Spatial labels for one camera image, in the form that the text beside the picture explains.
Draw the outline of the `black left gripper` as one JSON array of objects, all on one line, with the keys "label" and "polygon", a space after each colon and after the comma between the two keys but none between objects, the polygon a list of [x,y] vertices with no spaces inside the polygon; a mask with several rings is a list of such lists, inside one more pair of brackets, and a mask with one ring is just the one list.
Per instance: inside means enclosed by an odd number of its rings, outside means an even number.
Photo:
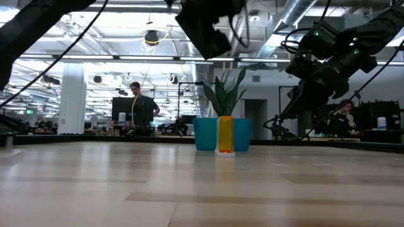
[{"label": "black left gripper", "polygon": [[245,0],[182,0],[181,12],[175,20],[201,56],[208,60],[232,49],[227,36],[213,26],[221,17],[232,21],[246,5]]}]

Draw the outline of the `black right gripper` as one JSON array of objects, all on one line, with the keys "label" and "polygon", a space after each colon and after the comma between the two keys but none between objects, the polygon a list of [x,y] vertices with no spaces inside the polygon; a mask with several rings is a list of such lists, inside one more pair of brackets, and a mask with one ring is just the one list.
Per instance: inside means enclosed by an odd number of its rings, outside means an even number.
[{"label": "black right gripper", "polygon": [[337,99],[349,90],[343,65],[337,58],[332,57],[323,62],[313,57],[310,60],[314,68],[309,75],[309,82],[300,80],[289,91],[290,102],[280,114],[282,120],[293,119],[305,111],[325,105],[329,97]]}]

